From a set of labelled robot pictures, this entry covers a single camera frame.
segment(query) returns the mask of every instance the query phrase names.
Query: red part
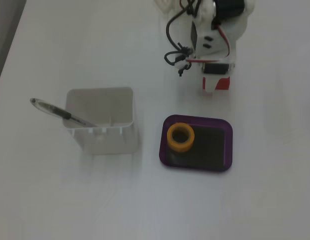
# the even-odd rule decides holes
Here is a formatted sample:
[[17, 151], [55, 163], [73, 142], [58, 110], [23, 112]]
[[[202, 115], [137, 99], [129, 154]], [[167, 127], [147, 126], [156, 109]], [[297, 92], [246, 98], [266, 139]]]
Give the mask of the red part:
[[230, 84], [231, 84], [231, 77], [221, 78], [218, 81], [215, 90], [228, 90], [230, 88]]
[[206, 78], [203, 77], [203, 89], [205, 90]]

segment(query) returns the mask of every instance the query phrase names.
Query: purple plastic tray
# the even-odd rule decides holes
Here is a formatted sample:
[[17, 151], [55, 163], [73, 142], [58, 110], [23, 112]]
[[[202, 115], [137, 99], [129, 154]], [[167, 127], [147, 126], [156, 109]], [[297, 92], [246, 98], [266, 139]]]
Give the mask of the purple plastic tray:
[[192, 169], [201, 169], [208, 171], [217, 171], [223, 172], [228, 170], [233, 162], [233, 128], [232, 126], [225, 120], [216, 119], [216, 118], [206, 118], [206, 117], [197, 117], [197, 116], [184, 116], [184, 115], [171, 115], [164, 121], [163, 129], [161, 133], [161, 142], [159, 149], [159, 159], [160, 161], [169, 167], [181, 167], [188, 168], [185, 166], [172, 165], [169, 161], [167, 161], [167, 131], [175, 123], [185, 123], [190, 126], [204, 127], [210, 129], [221, 129], [224, 132], [224, 154], [223, 154], [223, 163], [222, 167], [218, 170], [216, 169], [208, 169], [207, 167], [190, 167]]

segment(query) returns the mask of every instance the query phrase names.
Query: black cable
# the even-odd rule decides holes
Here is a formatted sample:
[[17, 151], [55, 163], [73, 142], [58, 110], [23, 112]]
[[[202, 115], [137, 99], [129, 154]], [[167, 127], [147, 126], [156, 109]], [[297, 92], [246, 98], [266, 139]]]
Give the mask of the black cable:
[[201, 2], [202, 2], [202, 0], [198, 0], [197, 3], [196, 3], [195, 10], [194, 10], [194, 15], [193, 15], [194, 18], [197, 17], [197, 14], [199, 12], [199, 8], [200, 8], [200, 5], [201, 5]]
[[191, 1], [191, 4], [189, 4], [187, 7], [185, 7], [183, 10], [181, 10], [179, 13], [177, 13], [175, 16], [173, 16], [171, 18], [171, 20], [168, 21], [167, 25], [166, 25], [166, 36], [168, 38], [168, 41], [170, 42], [170, 44], [172, 44], [172, 46], [180, 51], [182, 50], [181, 48], [179, 48], [176, 43], [173, 41], [173, 39], [171, 38], [171, 35], [170, 35], [170, 25], [172, 24], [172, 22], [174, 22], [177, 18], [179, 18], [181, 15], [183, 15], [183, 13], [185, 13], [189, 8], [190, 6], [195, 2], [195, 0], [192, 0]]
[[168, 55], [171, 55], [171, 54], [180, 54], [180, 53], [181, 53], [181, 51], [170, 51], [170, 52], [168, 52], [168, 53], [165, 54], [164, 59], [165, 59], [165, 61], [166, 61], [169, 65], [175, 66], [176, 61], [175, 61], [175, 62], [170, 61], [170, 60], [167, 58], [167, 56], [168, 56]]

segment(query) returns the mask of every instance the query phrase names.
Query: purple tray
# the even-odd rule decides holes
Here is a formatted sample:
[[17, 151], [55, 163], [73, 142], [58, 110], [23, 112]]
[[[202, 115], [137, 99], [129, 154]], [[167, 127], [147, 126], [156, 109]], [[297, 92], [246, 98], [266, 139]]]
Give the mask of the purple tray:
[[[196, 154], [192, 155], [192, 157], [188, 157], [188, 160], [182, 159], [178, 161], [172, 161], [168, 160], [170, 155], [168, 154], [175, 154], [175, 153], [168, 153], [168, 151], [171, 151], [167, 145], [167, 131], [175, 123], [185, 123], [189, 124], [193, 128], [205, 128], [205, 129], [216, 129], [219, 132], [223, 132], [223, 138], [221, 139], [221, 142], [223, 143], [223, 149], [221, 148], [220, 152], [222, 157], [220, 159], [219, 167], [209, 167], [208, 161], [211, 161], [212, 159], [208, 158], [201, 158], [196, 159]], [[205, 142], [205, 136], [204, 138], [202, 136], [201, 141]], [[185, 164], [185, 161], [192, 161], [194, 158], [194, 161], [196, 161], [196, 164]], [[184, 115], [171, 115], [164, 121], [163, 129], [161, 133], [161, 142], [160, 142], [160, 149], [159, 149], [159, 159], [160, 161], [169, 167], [178, 167], [178, 168], [191, 168], [191, 169], [200, 169], [200, 170], [206, 170], [206, 171], [214, 171], [214, 172], [223, 172], [228, 170], [233, 162], [233, 129], [232, 126], [225, 120], [222, 119], [216, 119], [216, 118], [206, 118], [206, 117], [197, 117], [197, 116], [184, 116]]]

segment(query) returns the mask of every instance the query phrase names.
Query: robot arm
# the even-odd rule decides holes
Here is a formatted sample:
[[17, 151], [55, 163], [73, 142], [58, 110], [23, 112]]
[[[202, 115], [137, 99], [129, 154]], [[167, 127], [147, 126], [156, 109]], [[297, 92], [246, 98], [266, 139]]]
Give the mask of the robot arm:
[[[206, 81], [204, 89], [212, 92], [218, 89], [216, 87], [221, 79], [230, 77], [234, 69], [236, 41], [246, 30], [255, 0], [187, 0], [187, 6], [183, 6], [182, 1], [179, 3], [180, 12], [166, 27], [168, 40], [176, 51], [167, 53], [165, 60], [179, 69], [180, 76], [183, 71], [190, 69], [192, 63], [199, 64], [201, 75]], [[184, 13], [192, 16], [192, 47], [175, 44], [170, 36], [170, 24]], [[170, 54], [175, 54], [174, 62], [168, 60]]]

